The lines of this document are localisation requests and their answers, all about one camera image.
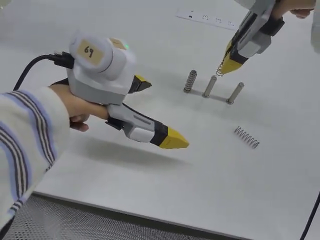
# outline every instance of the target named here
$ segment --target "handwritten number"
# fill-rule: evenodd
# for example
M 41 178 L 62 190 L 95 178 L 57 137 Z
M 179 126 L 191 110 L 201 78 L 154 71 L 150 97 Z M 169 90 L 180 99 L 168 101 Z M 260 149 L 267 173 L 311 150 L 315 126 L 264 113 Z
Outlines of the handwritten number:
M 84 49 L 84 52 L 87 54 L 87 53 L 90 53 L 89 55 L 89 58 L 92 58 L 92 55 L 94 54 L 94 50 L 92 48 L 90 48 L 89 46 L 87 46 L 85 49 Z
M 89 55 L 89 58 L 91 58 L 92 57 L 92 54 L 94 54 L 94 50 L 92 49 L 92 48 L 90 48 L 90 55 Z

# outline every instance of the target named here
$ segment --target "striped sweater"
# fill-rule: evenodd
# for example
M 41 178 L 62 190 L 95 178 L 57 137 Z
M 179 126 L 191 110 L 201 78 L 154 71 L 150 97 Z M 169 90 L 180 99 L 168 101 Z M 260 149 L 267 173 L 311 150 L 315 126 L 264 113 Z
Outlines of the striped sweater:
M 69 116 L 48 87 L 0 94 L 0 229 L 64 150 Z

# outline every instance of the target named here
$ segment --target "black wire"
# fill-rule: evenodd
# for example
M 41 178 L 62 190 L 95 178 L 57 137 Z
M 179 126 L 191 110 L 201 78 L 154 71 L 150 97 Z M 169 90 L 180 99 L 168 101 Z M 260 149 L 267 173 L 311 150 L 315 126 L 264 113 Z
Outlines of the black wire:
M 25 77 L 27 76 L 28 72 L 30 71 L 30 69 L 38 62 L 40 62 L 41 60 L 44 60 L 44 59 L 51 59 L 52 56 L 51 55 L 41 55 L 41 56 L 38 56 L 36 57 L 35 59 L 33 59 L 26 67 L 25 69 L 23 70 L 21 76 L 19 77 L 18 81 L 16 82 L 14 88 L 13 88 L 13 91 L 17 91 L 21 84 L 23 83 Z
M 320 192 L 319 192 L 319 195 L 318 195 L 318 197 L 317 197 L 317 199 L 315 201 L 315 204 L 314 204 L 313 209 L 312 209 L 312 211 L 310 213 L 308 222 L 306 223 L 305 228 L 303 230 L 303 233 L 302 233 L 302 235 L 300 237 L 300 240 L 305 240 L 305 238 L 307 236 L 307 233 L 309 231 L 309 228 L 311 226 L 311 223 L 312 223 L 312 221 L 313 221 L 313 219 L 314 219 L 314 217 L 316 215 L 316 212 L 317 212 L 317 209 L 319 207 L 319 204 L 320 204 Z

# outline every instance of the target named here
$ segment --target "black cable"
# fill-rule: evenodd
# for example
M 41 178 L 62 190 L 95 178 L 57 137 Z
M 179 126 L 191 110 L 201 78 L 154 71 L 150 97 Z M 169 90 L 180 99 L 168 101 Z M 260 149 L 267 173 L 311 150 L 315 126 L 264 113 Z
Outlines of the black cable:
M 310 228 L 310 226 L 312 224 L 312 221 L 313 221 L 313 219 L 314 219 L 314 217 L 316 215 L 316 212 L 317 212 L 317 209 L 319 207 L 319 204 L 320 204 L 320 192 L 319 192 L 319 195 L 318 195 L 318 197 L 317 197 L 317 199 L 315 201 L 315 204 L 314 204 L 313 209 L 312 209 L 312 211 L 310 213 L 308 222 L 306 223 L 305 228 L 303 230 L 303 233 L 302 233 L 302 235 L 300 237 L 300 240 L 305 240 L 305 238 L 306 238 L 306 236 L 308 234 L 309 228 Z
M 55 65 L 64 67 L 66 69 L 72 69 L 75 64 L 75 59 L 71 56 L 68 52 L 62 52 L 62 53 L 55 53 L 55 54 L 49 54 L 49 55 L 41 55 L 33 59 L 23 70 L 21 76 L 19 77 L 18 81 L 16 82 L 13 91 L 17 91 L 20 87 L 23 81 L 25 80 L 28 72 L 30 69 L 41 60 L 48 59 L 50 61 L 53 61 Z
M 23 83 L 23 81 L 25 80 L 25 77 L 27 76 L 28 72 L 30 71 L 30 69 L 38 62 L 40 62 L 41 60 L 44 60 L 44 59 L 51 59 L 52 58 L 52 55 L 41 55 L 41 56 L 38 56 L 36 57 L 35 59 L 33 59 L 26 67 L 25 69 L 23 70 L 21 76 L 19 77 L 18 81 L 16 82 L 14 88 L 13 88 L 13 91 L 17 91 L 21 84 Z

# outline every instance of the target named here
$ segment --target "metal rod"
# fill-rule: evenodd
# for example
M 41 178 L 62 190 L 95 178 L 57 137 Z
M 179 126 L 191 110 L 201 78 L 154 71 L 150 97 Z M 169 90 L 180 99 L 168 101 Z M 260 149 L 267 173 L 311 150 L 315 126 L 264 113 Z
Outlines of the metal rod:
M 236 86 L 231 96 L 226 100 L 226 103 L 229 105 L 234 104 L 236 97 L 239 95 L 244 86 L 245 84 L 243 82 L 240 82 L 238 86 Z
M 213 75 L 211 77 L 210 82 L 209 82 L 208 86 L 206 87 L 205 91 L 202 93 L 202 97 L 204 97 L 206 99 L 209 98 L 210 93 L 211 93 L 212 89 L 214 88 L 216 81 L 217 81 L 217 76 Z

